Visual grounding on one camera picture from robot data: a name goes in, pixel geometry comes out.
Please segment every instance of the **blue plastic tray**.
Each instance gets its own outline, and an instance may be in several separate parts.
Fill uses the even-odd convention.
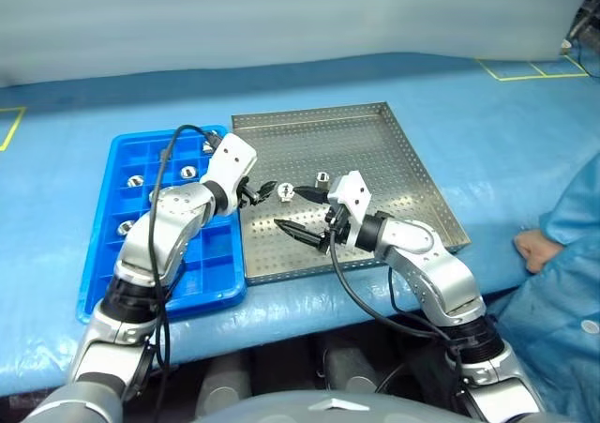
[[[221,126],[204,129],[216,130],[220,135],[227,132]],[[84,323],[89,321],[113,276],[114,263],[125,240],[117,233],[117,227],[150,210],[148,195],[156,182],[160,151],[167,147],[172,135],[171,130],[144,132],[121,135],[112,141],[77,304],[77,317]],[[181,134],[163,176],[163,187],[197,181],[204,174],[210,155],[202,152],[203,140],[195,132]],[[181,178],[179,171],[186,165],[198,169],[195,179]],[[135,174],[143,176],[143,185],[128,187],[128,179]],[[190,240],[184,260],[185,274],[167,304],[172,318],[238,304],[246,294],[238,213],[214,217]]]

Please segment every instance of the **yellow tape line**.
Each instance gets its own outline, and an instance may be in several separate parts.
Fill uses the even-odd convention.
[[[501,83],[507,83],[507,82],[511,82],[511,81],[527,81],[529,79],[587,78],[589,76],[588,73],[585,72],[585,69],[583,69],[583,67],[580,64],[578,64],[575,60],[573,60],[569,55],[564,55],[563,57],[566,57],[566,59],[569,62],[571,62],[573,65],[575,65],[577,68],[579,68],[582,72],[581,73],[559,73],[559,74],[549,73],[548,74],[548,73],[545,73],[539,67],[532,64],[531,62],[527,62],[530,66],[533,67],[533,69],[535,69],[538,73],[540,73],[539,76],[530,74],[530,75],[526,75],[526,76],[509,76],[509,77],[501,78],[496,73],[494,73],[493,70],[491,68],[489,68],[481,60],[475,59],[475,61],[479,65],[481,65],[481,67],[485,71],[487,71],[487,73],[492,78],[494,78],[496,81],[500,81]]]
[[[19,111],[19,114],[17,115],[17,118],[15,118],[15,121],[12,123],[12,126],[8,130],[7,136],[5,137],[5,139],[2,142],[2,144],[0,144],[0,151],[5,151],[8,148],[8,145],[10,144],[10,141],[12,140],[12,136],[15,135],[15,131],[17,130],[17,128],[21,124],[21,120],[23,119],[23,115],[25,115],[25,111],[26,110],[27,110],[26,107],[11,107],[11,108],[8,108],[8,109],[0,109],[0,112],[16,112],[16,111]]]

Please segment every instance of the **person's hand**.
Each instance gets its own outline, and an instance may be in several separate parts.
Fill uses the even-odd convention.
[[[548,240],[539,229],[519,233],[515,237],[515,247],[527,261],[526,268],[532,273],[539,273],[546,262],[564,248],[560,243]]]

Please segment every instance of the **blue protective gown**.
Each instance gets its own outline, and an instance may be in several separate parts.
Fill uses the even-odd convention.
[[[555,209],[540,218],[540,229],[564,250],[489,310],[547,410],[598,422],[600,154],[577,174]]]

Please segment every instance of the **stainless steel tray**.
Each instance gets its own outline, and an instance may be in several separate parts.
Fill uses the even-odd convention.
[[[332,178],[359,170],[373,194],[368,212],[382,210],[401,219],[419,219],[456,251],[470,243],[398,121],[385,102],[281,113],[235,115],[233,132],[258,153],[251,182],[269,180],[314,185],[317,172]],[[285,235],[273,219],[292,219],[311,231],[324,228],[327,205],[296,196],[281,203],[274,193],[241,212],[249,283],[331,271],[328,255]],[[373,265],[360,249],[340,249],[346,268]]]

